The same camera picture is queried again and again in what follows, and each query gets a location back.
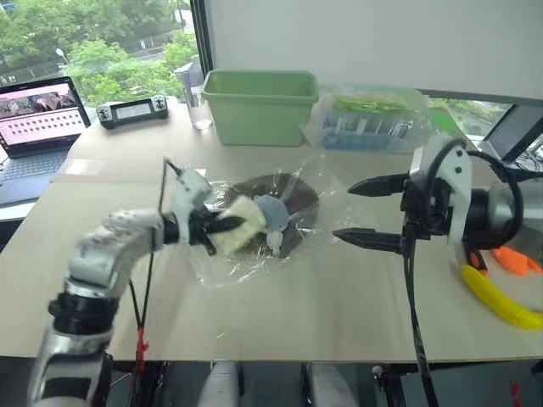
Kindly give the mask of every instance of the laptop keyboard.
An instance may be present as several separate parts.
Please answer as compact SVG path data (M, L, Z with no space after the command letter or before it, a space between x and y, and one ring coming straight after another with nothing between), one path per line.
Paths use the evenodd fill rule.
M54 174L66 159L66 152L49 153L12 159L8 168L0 173L2 181L23 178L26 176L39 176L41 174Z

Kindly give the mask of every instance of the window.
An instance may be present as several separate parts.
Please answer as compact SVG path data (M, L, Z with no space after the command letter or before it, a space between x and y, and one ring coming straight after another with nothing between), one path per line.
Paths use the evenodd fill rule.
M183 98L174 70L198 58L188 0L0 4L0 86L68 75L89 107Z
M517 157L515 165L523 170L543 172L543 134Z
M477 143L483 141L512 105L479 100L430 98L428 106L447 109L467 138Z

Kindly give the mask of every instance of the yellow banana toy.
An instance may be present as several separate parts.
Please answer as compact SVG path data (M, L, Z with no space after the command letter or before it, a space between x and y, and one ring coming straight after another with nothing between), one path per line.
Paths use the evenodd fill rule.
M543 313L521 307L472 266L463 265L461 271L472 291L504 321L523 329L543 329Z

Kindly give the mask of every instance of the green plastic basket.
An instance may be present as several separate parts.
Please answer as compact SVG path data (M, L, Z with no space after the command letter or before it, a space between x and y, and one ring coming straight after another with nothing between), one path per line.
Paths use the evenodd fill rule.
M203 96L221 143L299 146L319 93L307 71L212 70Z

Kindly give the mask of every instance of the tree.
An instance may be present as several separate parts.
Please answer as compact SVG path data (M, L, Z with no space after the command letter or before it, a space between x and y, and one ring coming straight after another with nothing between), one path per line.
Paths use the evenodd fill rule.
M57 60L78 42L107 43L168 31L173 23L168 0L15 0L2 13L0 55L12 67Z
M169 0L117 0L122 13L128 18L132 35L150 36L164 32L163 27L173 28L174 2Z
M106 102L130 101L167 94L182 97L182 83L168 70L165 61L143 62L131 58L119 44L103 40L74 46L63 73L91 106Z
M181 30L173 31L172 43L164 46L164 61L166 67L173 71L198 56L196 36Z

